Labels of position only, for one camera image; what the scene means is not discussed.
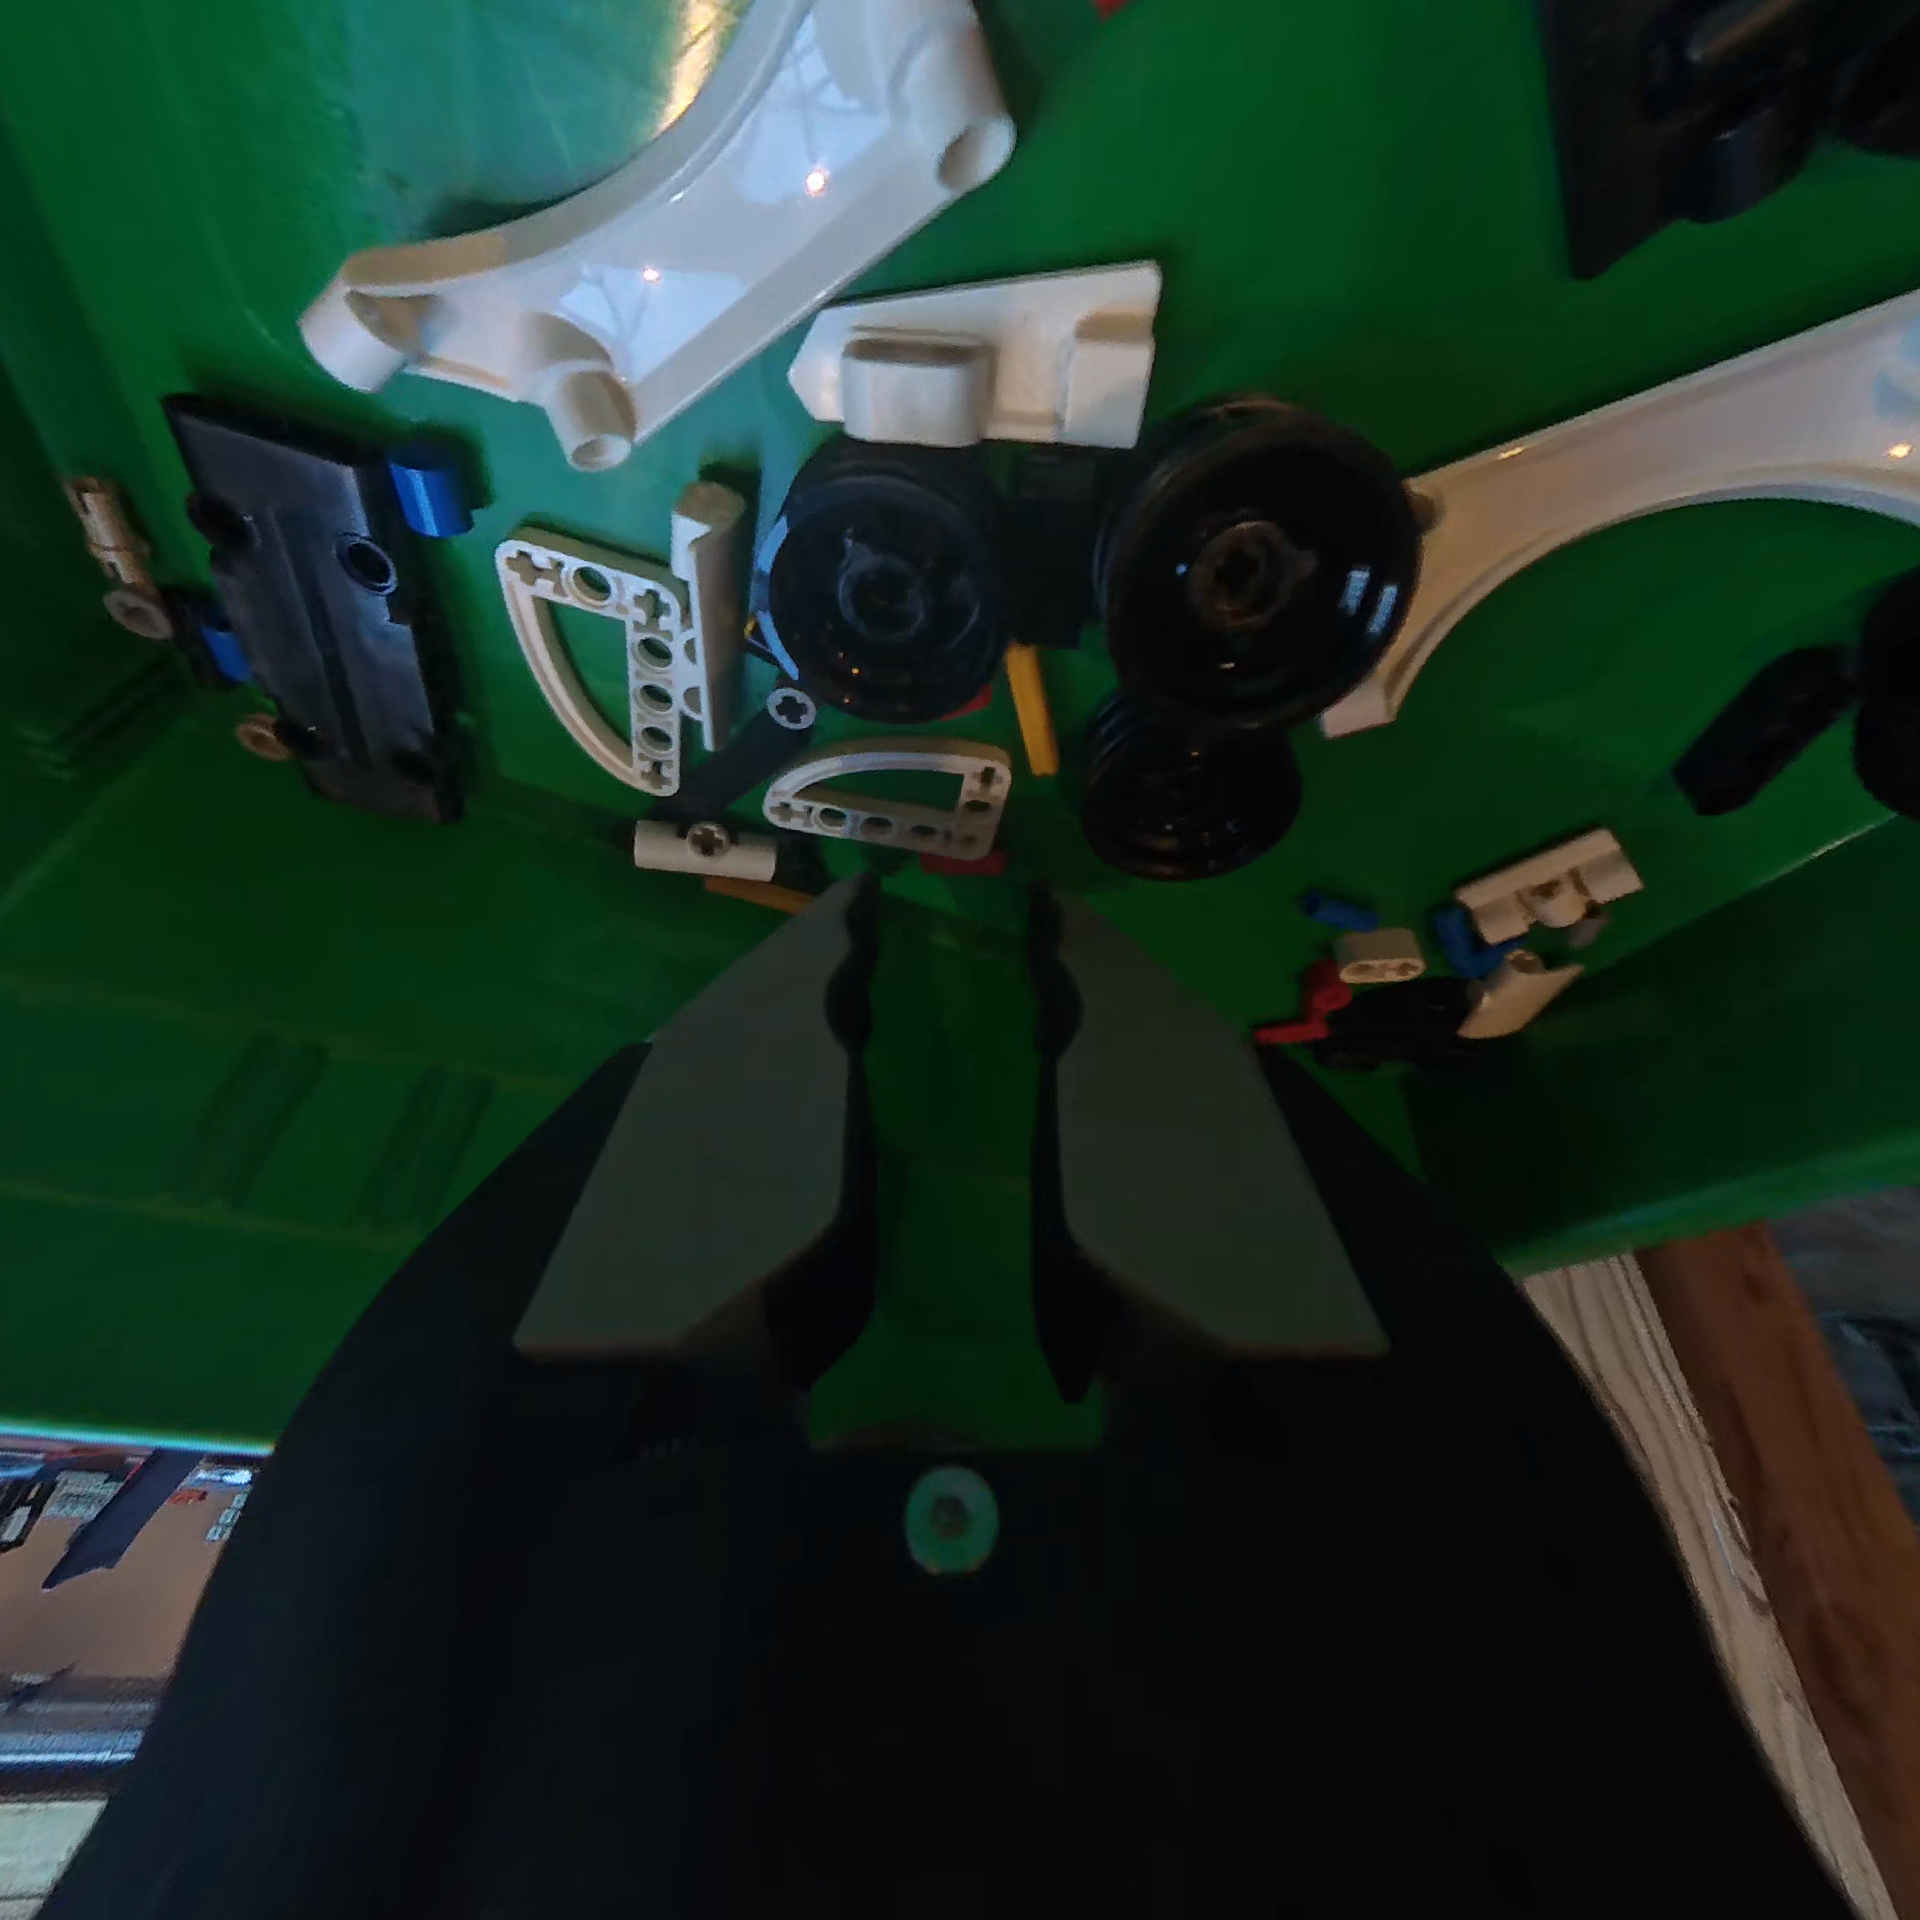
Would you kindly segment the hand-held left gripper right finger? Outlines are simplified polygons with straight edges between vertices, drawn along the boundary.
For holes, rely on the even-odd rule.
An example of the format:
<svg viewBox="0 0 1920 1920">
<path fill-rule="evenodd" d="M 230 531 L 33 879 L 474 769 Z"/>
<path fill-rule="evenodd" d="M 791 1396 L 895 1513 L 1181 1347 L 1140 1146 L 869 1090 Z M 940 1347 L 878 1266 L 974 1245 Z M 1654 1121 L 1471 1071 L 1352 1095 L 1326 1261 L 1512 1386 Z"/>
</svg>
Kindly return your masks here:
<svg viewBox="0 0 1920 1920">
<path fill-rule="evenodd" d="M 1067 1405 L 1161 1358 L 1371 1362 L 1389 1336 L 1255 1045 L 1108 918 L 1028 894 L 1032 1313 Z"/>
</svg>

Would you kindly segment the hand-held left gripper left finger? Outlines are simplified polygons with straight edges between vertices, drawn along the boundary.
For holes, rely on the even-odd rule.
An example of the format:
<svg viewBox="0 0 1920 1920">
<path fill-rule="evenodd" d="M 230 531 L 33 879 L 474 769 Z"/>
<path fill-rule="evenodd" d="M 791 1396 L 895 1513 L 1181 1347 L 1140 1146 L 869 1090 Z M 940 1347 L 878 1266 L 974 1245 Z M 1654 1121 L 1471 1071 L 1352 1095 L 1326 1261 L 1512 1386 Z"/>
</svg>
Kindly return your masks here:
<svg viewBox="0 0 1920 1920">
<path fill-rule="evenodd" d="M 814 1389 L 875 1309 L 878 879 L 835 881 L 646 1045 L 516 1326 L 528 1362 Z"/>
</svg>

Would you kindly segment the green plastic bin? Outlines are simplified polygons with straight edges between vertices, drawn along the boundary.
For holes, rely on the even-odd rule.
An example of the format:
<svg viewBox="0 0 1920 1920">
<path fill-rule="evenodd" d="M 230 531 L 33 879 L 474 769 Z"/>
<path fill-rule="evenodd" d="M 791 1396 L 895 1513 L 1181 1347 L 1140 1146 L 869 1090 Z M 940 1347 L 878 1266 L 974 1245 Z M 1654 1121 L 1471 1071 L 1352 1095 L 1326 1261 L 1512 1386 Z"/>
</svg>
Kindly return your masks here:
<svg viewBox="0 0 1920 1920">
<path fill-rule="evenodd" d="M 1269 393 L 1419 476 L 1917 291 L 1917 161 L 1826 138 L 1724 224 L 1563 257 L 1534 2 L 980 2 L 1005 166 L 860 291 L 1155 257 L 1150 414 Z M 779 343 L 615 474 L 525 405 L 301 343 L 345 254 L 558 203 L 723 100 L 749 2 L 4 2 L 4 1414 L 269 1442 L 407 1249 L 616 1045 L 781 915 L 640 874 L 636 812 L 519 664 L 494 542 L 661 551 L 723 474 L 775 510 L 820 429 Z M 383 819 L 235 740 L 98 614 L 59 474 L 108 474 L 188 588 L 171 396 L 452 438 L 432 542 L 468 818 Z M 1917 826 L 1813 746 L 1753 807 L 1669 783 L 1766 661 L 1850 642 L 1917 525 L 1679 510 L 1479 604 L 1383 732 L 1301 732 L 1308 809 L 1232 879 L 1129 881 L 1074 782 L 1022 782 L 1005 879 L 888 874 L 875 1334 L 828 1424 L 1042 1408 L 1011 1273 L 1032 1068 L 1019 881 L 1113 918 L 1228 1019 L 1311 964 L 1304 887 L 1424 922 L 1452 881 L 1612 829 L 1645 874 L 1593 973 L 1493 1061 L 1326 1082 L 1518 1266 L 1917 1177 Z"/>
</svg>

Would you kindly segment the white curved brick piece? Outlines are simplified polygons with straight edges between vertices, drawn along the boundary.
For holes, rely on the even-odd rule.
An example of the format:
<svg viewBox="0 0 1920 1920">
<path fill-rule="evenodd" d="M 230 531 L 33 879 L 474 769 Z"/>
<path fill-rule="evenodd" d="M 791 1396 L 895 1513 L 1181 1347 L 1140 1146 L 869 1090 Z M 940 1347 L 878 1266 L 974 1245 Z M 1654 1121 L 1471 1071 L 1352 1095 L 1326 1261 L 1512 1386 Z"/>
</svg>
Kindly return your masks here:
<svg viewBox="0 0 1920 1920">
<path fill-rule="evenodd" d="M 635 826 L 635 866 L 658 874 L 772 881 L 779 852 L 775 836 L 740 832 L 720 819 L 640 819 Z"/>
</svg>

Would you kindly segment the small white brick connector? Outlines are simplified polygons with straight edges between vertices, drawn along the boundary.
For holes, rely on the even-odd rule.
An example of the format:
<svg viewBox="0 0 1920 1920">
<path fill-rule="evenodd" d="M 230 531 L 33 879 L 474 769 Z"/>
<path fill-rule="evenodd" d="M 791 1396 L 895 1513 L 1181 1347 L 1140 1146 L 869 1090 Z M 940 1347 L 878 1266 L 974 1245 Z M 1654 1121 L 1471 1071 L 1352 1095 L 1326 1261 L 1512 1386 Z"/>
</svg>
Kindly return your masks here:
<svg viewBox="0 0 1920 1920">
<path fill-rule="evenodd" d="M 1546 852 L 1452 887 L 1482 944 L 1530 937 L 1532 929 L 1567 931 L 1591 911 L 1644 892 L 1644 874 L 1611 829 L 1586 829 Z"/>
</svg>

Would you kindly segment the white half-round brick beam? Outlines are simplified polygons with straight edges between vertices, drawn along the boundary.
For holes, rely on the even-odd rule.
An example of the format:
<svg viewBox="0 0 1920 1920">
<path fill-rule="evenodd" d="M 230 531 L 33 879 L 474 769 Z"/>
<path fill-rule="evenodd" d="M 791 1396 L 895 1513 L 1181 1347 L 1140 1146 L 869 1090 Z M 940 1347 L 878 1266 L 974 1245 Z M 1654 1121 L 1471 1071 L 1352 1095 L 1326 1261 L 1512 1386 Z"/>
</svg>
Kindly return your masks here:
<svg viewBox="0 0 1920 1920">
<path fill-rule="evenodd" d="M 944 807 L 856 793 L 851 777 L 921 775 L 953 783 Z M 775 829 L 984 866 L 1011 787 L 1002 749 L 966 737 L 856 737 L 802 753 L 769 783 L 762 818 Z"/>
</svg>

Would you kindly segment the grey brick panel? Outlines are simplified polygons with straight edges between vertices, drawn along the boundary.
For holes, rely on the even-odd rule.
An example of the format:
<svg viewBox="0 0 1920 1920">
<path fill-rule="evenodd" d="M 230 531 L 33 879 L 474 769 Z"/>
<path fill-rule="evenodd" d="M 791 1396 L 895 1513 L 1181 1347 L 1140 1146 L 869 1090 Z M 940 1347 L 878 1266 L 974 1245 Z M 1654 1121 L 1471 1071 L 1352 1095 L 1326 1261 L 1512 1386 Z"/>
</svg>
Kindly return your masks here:
<svg viewBox="0 0 1920 1920">
<path fill-rule="evenodd" d="M 685 585 L 677 688 L 710 753 L 730 746 L 737 718 L 749 555 L 745 495 L 725 485 L 690 485 L 669 518 L 669 569 Z"/>
</svg>

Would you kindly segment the wooden table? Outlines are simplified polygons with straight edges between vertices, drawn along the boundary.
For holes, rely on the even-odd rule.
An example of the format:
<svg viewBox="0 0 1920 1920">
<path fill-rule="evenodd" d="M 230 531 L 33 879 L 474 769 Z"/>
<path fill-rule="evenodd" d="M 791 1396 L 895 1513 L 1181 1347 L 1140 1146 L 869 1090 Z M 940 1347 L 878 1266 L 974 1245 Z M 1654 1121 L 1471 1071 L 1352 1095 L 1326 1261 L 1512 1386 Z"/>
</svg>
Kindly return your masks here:
<svg viewBox="0 0 1920 1920">
<path fill-rule="evenodd" d="M 1917 1918 L 1917 1529 L 1766 1227 L 1523 1281 L 1857 1918 Z"/>
</svg>

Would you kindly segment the white angled brick beam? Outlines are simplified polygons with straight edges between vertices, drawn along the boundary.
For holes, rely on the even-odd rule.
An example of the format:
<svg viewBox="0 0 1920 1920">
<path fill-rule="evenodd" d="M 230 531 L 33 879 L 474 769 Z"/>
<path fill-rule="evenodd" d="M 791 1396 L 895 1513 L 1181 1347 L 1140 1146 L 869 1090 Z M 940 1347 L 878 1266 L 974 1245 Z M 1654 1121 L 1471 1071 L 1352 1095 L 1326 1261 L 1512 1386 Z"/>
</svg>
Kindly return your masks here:
<svg viewBox="0 0 1920 1920">
<path fill-rule="evenodd" d="M 694 591 L 661 565 L 540 528 L 497 542 L 494 569 L 519 657 L 572 746 L 612 782 L 672 801 L 683 790 L 683 724 L 707 724 L 713 707 Z M 558 635 L 558 611 L 616 629 L 623 724 L 595 701 Z"/>
</svg>

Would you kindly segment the black brick panel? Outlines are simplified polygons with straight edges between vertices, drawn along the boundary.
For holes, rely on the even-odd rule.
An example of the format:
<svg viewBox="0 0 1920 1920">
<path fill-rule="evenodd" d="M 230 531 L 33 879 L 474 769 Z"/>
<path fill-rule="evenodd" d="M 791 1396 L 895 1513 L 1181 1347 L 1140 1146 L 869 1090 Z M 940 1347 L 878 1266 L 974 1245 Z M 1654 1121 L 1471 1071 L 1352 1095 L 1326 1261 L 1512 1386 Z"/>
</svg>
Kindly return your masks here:
<svg viewBox="0 0 1920 1920">
<path fill-rule="evenodd" d="M 306 787 L 388 819 L 465 818 L 459 672 L 426 560 L 474 528 L 447 442 L 379 443 L 213 396 L 162 396 L 216 616 Z"/>
</svg>

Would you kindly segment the white mudguard brick panel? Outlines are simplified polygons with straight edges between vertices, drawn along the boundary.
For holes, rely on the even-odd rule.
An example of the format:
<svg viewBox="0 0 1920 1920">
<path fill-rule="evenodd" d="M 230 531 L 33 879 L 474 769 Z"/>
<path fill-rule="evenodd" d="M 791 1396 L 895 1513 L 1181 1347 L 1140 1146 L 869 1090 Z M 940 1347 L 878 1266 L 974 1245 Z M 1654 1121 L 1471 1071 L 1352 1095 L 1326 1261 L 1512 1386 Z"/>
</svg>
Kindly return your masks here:
<svg viewBox="0 0 1920 1920">
<path fill-rule="evenodd" d="M 354 254 L 301 315 L 339 386 L 540 407 L 603 474 L 1016 152 L 974 2 L 755 2 L 697 100 L 607 181 Z"/>
<path fill-rule="evenodd" d="M 1550 551 L 1673 510 L 1798 501 L 1917 524 L 1917 295 L 1410 479 L 1420 578 L 1324 737 L 1390 724 L 1436 648 Z"/>
</svg>

